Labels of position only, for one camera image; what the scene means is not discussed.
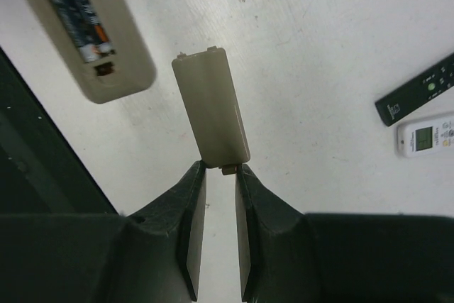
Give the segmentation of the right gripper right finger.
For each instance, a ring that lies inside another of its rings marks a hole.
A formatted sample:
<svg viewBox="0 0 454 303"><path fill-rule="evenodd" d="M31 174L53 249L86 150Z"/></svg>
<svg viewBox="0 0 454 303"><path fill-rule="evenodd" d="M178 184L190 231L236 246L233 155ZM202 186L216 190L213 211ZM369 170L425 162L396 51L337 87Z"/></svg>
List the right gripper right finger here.
<svg viewBox="0 0 454 303"><path fill-rule="evenodd" d="M452 302L453 220L301 213L236 170L244 302Z"/></svg>

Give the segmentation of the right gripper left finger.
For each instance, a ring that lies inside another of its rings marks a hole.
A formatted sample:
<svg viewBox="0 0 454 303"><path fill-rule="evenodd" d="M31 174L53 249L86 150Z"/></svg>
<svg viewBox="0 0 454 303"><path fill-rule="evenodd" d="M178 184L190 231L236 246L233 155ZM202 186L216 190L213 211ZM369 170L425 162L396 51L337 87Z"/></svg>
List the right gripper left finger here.
<svg viewBox="0 0 454 303"><path fill-rule="evenodd" d="M206 165L130 216L1 216L2 302L195 302Z"/></svg>

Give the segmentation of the beige white remote control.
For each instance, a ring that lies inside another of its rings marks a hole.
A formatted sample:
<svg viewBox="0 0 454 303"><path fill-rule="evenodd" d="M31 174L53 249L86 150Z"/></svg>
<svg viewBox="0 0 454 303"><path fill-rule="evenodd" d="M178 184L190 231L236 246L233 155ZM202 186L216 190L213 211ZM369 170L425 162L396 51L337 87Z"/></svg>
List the beige white remote control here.
<svg viewBox="0 0 454 303"><path fill-rule="evenodd" d="M126 0L26 1L88 100L103 104L155 81L155 64Z"/></svg>

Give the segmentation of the black AAA battery orange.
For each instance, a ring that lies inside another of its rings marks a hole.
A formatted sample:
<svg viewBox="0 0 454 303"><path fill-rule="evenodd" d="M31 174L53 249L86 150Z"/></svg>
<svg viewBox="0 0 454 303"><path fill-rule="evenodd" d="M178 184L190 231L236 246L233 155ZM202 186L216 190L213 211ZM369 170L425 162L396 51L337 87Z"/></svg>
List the black AAA battery orange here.
<svg viewBox="0 0 454 303"><path fill-rule="evenodd" d="M101 21L92 6L90 0L74 0L77 10L79 11L84 29L88 32L90 41L96 46L101 55L110 55L114 53L114 48L107 36Z"/></svg>

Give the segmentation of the black AAA battery crossing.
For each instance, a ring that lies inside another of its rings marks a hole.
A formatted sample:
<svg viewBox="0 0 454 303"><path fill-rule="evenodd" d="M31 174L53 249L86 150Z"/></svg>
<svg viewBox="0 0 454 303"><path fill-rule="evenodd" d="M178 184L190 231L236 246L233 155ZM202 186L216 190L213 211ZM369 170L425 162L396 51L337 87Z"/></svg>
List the black AAA battery crossing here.
<svg viewBox="0 0 454 303"><path fill-rule="evenodd" d="M88 63L98 60L99 54L95 51L95 45L82 27L75 2L73 0L50 0L50 2L83 61Z"/></svg>

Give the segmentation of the beige battery cover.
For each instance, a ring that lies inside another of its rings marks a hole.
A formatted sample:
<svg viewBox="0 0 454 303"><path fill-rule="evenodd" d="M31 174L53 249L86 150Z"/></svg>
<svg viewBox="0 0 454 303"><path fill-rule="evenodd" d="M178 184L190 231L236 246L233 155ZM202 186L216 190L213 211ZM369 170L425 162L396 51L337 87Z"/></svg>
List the beige battery cover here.
<svg viewBox="0 0 454 303"><path fill-rule="evenodd" d="M181 53L172 69L201 160L224 175L236 173L250 150L226 51L213 46Z"/></svg>

